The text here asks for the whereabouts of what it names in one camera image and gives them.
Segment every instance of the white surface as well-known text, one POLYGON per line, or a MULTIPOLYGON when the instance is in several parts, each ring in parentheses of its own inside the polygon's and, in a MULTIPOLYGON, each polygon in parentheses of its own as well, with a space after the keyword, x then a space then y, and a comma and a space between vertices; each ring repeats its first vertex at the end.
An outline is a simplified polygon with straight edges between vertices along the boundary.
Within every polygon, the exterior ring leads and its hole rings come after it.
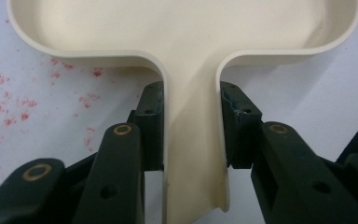
MULTIPOLYGON (((0 1, 0 74, 10 78, 0 85, 0 102, 9 110, 0 112, 0 183, 29 160, 54 157, 70 165, 89 155, 103 131, 136 107, 143 86, 159 79, 134 68, 104 69, 95 77, 93 68, 54 65, 49 56, 23 44, 6 18, 0 1), (23 103, 27 97, 30 104, 23 103), (21 121, 25 112, 29 118, 21 121), (6 126, 5 119, 16 123, 6 126)), ((305 63, 230 68, 223 79, 243 87, 264 112, 264 121, 292 125, 327 159, 336 159, 358 129, 358 29, 343 46, 305 63)), ((147 223, 159 223, 161 174, 147 177, 147 223)), ((249 172, 230 171, 229 178, 231 210, 214 210, 198 223, 263 222, 249 172)))
POLYGON ((158 68, 167 223, 228 210, 223 68, 298 62, 342 43, 358 22, 356 0, 8 0, 7 11, 26 43, 64 62, 112 67, 133 55, 127 63, 141 66, 142 59, 158 68))

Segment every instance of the white table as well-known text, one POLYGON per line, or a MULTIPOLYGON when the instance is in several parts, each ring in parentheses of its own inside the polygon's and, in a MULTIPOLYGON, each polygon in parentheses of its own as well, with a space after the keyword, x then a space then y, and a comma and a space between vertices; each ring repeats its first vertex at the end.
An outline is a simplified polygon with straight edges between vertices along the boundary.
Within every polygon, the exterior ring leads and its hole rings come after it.
MULTIPOLYGON (((358 28, 337 49, 306 62, 228 68, 263 120, 294 127, 320 156, 336 160, 358 131, 358 28)), ((98 150, 104 131, 127 119, 143 87, 160 80, 140 68, 72 67, 14 33, 0 0, 0 184, 37 158, 66 166, 98 150)), ((197 223, 264 223, 250 171, 229 170, 231 209, 197 223)), ((146 174, 146 223, 160 223, 162 173, 146 174)))

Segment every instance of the cream plastic tray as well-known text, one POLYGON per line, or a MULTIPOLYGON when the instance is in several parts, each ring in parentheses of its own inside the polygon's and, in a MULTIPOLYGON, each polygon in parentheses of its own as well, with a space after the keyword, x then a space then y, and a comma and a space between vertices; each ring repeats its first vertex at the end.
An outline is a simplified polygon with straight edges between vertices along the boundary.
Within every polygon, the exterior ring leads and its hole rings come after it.
POLYGON ((222 70, 305 60, 358 22, 358 0, 8 0, 7 10, 25 42, 66 63, 161 74, 168 223, 228 210, 222 70))

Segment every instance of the metal ring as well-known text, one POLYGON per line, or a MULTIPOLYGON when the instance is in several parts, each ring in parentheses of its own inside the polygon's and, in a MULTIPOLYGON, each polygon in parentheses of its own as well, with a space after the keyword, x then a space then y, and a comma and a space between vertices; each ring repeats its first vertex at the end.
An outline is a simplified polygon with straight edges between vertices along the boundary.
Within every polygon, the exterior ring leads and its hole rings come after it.
POLYGON ((113 130, 113 133, 117 134, 117 135, 124 135, 124 134, 130 133, 131 131, 132 131, 131 126, 123 124, 123 125, 120 125, 120 126, 116 127, 113 130))
POLYGON ((52 167, 50 165, 45 164, 45 163, 40 163, 40 164, 37 164, 37 165, 29 168, 27 171, 25 171, 24 174, 22 175, 22 178, 24 180, 26 180, 26 181, 29 181, 29 182, 36 181, 38 179, 43 178, 45 175, 48 175, 48 173, 50 173, 51 170, 52 170, 52 167), (40 168, 45 169, 42 174, 40 174, 40 175, 31 175, 31 172, 33 170, 40 169, 40 168))
POLYGON ((284 127, 280 124, 270 125, 269 130, 272 132, 275 132, 275 133, 288 133, 289 132, 289 130, 286 127, 284 127))

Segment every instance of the plastic part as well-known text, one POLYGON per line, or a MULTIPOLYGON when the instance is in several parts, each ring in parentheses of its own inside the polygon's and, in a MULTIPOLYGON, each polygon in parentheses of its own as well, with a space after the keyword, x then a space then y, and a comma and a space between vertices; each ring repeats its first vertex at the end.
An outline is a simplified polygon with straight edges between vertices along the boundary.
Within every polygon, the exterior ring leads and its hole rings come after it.
POLYGON ((220 74, 296 63, 342 43, 358 0, 8 0, 28 44, 66 63, 145 66, 164 80, 164 221, 228 210, 220 74))

